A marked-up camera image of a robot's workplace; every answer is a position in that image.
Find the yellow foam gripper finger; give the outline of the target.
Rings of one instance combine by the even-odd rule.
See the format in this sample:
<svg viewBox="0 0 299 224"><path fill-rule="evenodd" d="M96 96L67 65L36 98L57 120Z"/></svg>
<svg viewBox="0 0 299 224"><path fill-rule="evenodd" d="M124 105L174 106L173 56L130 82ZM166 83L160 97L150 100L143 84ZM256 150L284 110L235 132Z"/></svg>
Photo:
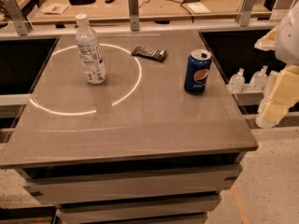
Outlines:
<svg viewBox="0 0 299 224"><path fill-rule="evenodd" d="M254 45L254 48L263 51L274 50L276 46L277 32L278 26L274 27L266 35L258 39Z"/></svg>
<svg viewBox="0 0 299 224"><path fill-rule="evenodd" d="M272 71L263 90L255 122L270 129L278 125L289 109L299 102L299 66L287 64L279 73Z"/></svg>

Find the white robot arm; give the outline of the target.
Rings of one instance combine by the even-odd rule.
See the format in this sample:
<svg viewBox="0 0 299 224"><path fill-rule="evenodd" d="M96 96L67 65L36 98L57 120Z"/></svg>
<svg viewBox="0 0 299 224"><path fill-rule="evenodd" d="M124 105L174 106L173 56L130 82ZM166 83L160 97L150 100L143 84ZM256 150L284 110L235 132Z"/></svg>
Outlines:
<svg viewBox="0 0 299 224"><path fill-rule="evenodd" d="M258 127L270 129L299 102L299 2L254 47L273 50L276 58L286 64L277 74L269 76L255 120Z"/></svg>

